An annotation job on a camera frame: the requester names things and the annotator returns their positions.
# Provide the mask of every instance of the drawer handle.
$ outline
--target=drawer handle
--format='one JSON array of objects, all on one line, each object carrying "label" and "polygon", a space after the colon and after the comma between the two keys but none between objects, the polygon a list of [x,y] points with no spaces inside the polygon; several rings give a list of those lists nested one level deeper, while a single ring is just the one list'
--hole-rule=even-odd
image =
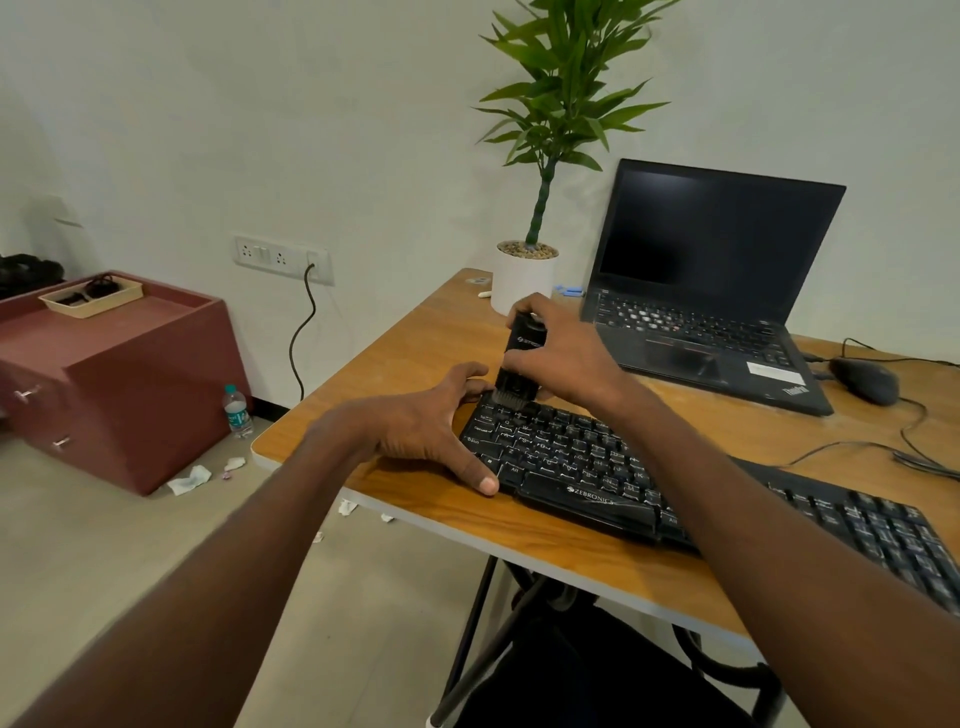
[{"label": "drawer handle", "polygon": [[16,395],[16,398],[22,401],[24,404],[30,404],[30,395],[35,395],[39,391],[40,385],[38,384],[36,387],[33,389],[28,389],[26,392],[20,392],[19,390],[16,390],[13,393]]}]

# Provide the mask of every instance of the thinkpad laptop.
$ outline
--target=thinkpad laptop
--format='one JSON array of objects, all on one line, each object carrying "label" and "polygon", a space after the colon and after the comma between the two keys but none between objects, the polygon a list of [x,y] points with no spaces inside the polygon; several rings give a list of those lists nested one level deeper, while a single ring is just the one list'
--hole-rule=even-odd
[{"label": "thinkpad laptop", "polygon": [[832,414],[784,323],[844,192],[622,159],[581,317],[624,369]]}]

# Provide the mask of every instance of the hand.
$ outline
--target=hand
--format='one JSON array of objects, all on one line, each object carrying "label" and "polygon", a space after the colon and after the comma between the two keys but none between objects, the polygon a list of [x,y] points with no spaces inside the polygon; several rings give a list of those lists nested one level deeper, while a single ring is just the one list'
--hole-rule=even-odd
[{"label": "hand", "polygon": [[546,345],[539,349],[512,349],[503,366],[528,376],[558,397],[579,404],[600,416],[610,412],[634,380],[613,361],[596,328],[582,323],[569,310],[540,293],[514,304],[507,328],[518,311],[533,311],[547,328]]},{"label": "hand", "polygon": [[330,415],[345,417],[371,435],[368,458],[386,455],[406,460],[433,460],[485,496],[499,488],[496,475],[453,434],[453,413],[465,401],[477,401],[493,385],[474,376],[488,368],[476,361],[453,367],[433,389],[407,395],[370,397],[346,402]]}]

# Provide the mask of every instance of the wall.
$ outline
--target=wall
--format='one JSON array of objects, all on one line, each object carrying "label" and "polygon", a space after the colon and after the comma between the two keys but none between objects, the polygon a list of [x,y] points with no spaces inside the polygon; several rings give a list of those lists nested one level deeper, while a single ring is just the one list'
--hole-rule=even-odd
[{"label": "wall", "polygon": [[[234,232],[314,243],[336,288],[298,356],[319,385],[458,268],[523,235],[530,167],[474,146],[469,106],[517,80],[476,35],[506,0],[8,0],[0,6],[0,253],[42,245],[61,196],[77,268],[227,299],[254,392],[296,400],[295,281],[232,266]],[[612,79],[673,104],[562,168],[543,239],[585,275],[618,157],[841,182],[847,199],[789,322],[960,359],[960,67],[952,0],[686,0]]]}]

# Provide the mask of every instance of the black keyboard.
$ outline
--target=black keyboard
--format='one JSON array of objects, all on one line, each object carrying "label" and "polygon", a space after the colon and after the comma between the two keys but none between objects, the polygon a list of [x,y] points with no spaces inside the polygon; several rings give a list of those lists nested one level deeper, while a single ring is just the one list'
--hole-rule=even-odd
[{"label": "black keyboard", "polygon": [[763,323],[748,324],[609,293],[600,295],[593,320],[614,328],[647,330],[717,349],[740,352],[767,364],[795,368],[777,332]]},{"label": "black keyboard", "polygon": [[[666,497],[610,428],[530,402],[520,412],[485,394],[460,436],[520,502],[598,530],[696,551]],[[960,570],[913,506],[733,459],[813,522],[960,617]]]}]

